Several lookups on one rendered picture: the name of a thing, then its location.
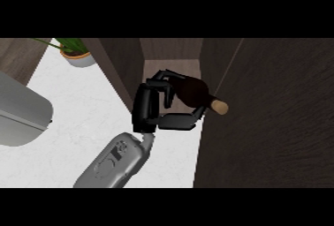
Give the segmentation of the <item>dark wooden cabinet door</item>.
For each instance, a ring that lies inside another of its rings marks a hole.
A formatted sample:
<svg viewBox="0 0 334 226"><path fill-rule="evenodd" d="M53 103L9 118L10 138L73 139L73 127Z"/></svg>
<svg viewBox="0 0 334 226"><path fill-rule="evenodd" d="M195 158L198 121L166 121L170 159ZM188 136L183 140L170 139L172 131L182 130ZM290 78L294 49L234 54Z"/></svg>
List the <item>dark wooden cabinet door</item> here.
<svg viewBox="0 0 334 226"><path fill-rule="evenodd" d="M206 114L194 187L334 187L334 39L247 39Z"/></svg>

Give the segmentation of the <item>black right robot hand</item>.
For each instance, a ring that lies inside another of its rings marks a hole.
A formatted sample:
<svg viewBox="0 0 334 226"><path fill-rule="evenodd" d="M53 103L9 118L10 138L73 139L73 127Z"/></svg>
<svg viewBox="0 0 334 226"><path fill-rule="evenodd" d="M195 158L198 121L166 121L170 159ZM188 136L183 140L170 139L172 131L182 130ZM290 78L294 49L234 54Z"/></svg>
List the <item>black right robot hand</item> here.
<svg viewBox="0 0 334 226"><path fill-rule="evenodd" d="M164 108L169 109L173 105L175 90L166 78L185 81L183 74L164 70L139 85L132 110L133 132L155 133L157 128L191 131L204 115L206 106L197 107L191 113L160 114L160 93L164 93Z"/></svg>

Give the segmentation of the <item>grey rounded appliance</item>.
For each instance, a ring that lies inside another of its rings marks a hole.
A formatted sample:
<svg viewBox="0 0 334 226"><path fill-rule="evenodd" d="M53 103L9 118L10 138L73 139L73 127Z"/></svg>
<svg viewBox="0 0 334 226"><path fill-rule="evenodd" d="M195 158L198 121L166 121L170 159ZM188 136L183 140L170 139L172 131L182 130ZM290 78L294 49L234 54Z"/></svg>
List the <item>grey rounded appliance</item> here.
<svg viewBox="0 0 334 226"><path fill-rule="evenodd" d="M0 145L27 145L52 122L50 101L0 71Z"/></svg>

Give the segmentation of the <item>dark wooden cabinet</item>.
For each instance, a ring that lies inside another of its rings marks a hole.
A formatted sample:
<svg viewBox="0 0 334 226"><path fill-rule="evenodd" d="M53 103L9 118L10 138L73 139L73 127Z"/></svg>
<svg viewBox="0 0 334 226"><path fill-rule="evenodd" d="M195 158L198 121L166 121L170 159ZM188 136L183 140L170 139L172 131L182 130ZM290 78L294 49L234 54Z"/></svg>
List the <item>dark wooden cabinet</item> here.
<svg viewBox="0 0 334 226"><path fill-rule="evenodd" d="M222 100L223 80L232 66L241 38L86 38L95 61L127 108L139 84L170 69L203 79Z"/></svg>

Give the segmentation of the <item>dark wine bottle with cork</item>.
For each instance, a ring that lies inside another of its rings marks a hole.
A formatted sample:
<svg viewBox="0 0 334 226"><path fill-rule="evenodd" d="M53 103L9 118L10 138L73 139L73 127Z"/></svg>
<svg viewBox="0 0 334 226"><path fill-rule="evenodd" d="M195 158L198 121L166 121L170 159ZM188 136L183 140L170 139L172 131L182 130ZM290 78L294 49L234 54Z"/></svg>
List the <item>dark wine bottle with cork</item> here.
<svg viewBox="0 0 334 226"><path fill-rule="evenodd" d="M206 82L186 76L183 79L169 78L177 98L191 108L201 106L210 108L219 115L228 113L228 104L209 92Z"/></svg>

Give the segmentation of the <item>potted green plant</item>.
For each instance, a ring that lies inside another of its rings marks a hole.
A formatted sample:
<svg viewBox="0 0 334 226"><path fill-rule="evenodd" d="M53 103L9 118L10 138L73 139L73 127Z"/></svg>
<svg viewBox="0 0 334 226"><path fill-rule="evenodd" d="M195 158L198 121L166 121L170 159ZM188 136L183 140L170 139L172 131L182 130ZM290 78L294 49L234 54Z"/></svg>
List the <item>potted green plant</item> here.
<svg viewBox="0 0 334 226"><path fill-rule="evenodd" d="M58 45L36 38L36 41L47 44L61 51L61 55L68 61L70 65L78 68L89 67L95 64L93 55L84 46L80 38L56 38Z"/></svg>

